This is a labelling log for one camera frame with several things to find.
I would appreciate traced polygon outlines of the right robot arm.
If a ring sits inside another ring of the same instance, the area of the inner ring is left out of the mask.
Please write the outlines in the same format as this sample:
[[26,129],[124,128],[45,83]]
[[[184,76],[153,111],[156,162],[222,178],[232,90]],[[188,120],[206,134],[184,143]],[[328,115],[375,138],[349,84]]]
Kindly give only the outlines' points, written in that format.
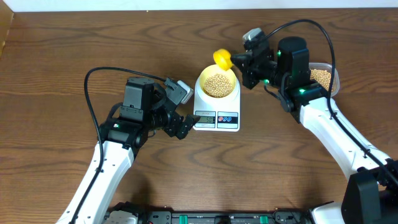
[[264,81],[276,88],[284,111],[320,140],[348,179],[341,203],[314,207],[304,221],[397,223],[397,161],[367,141],[342,115],[331,91],[311,78],[306,41],[283,38],[274,53],[267,36],[253,30],[243,45],[243,53],[229,58],[243,85],[252,89]]

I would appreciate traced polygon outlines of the yellow measuring scoop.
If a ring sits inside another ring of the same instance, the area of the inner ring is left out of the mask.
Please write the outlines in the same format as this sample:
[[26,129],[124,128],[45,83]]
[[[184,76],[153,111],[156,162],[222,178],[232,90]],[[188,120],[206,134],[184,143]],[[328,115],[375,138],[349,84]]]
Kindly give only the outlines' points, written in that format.
[[219,49],[213,53],[213,60],[223,70],[227,71],[232,66],[231,54],[226,49]]

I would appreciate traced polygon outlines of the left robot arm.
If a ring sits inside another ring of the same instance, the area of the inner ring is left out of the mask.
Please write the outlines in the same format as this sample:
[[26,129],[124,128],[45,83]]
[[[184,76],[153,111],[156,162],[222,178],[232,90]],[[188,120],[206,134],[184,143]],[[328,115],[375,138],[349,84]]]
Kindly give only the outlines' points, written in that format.
[[114,193],[151,131],[184,139],[199,117],[176,112],[193,90],[183,81],[131,77],[124,101],[111,108],[103,124],[95,124],[98,142],[89,168],[59,223],[102,223]]

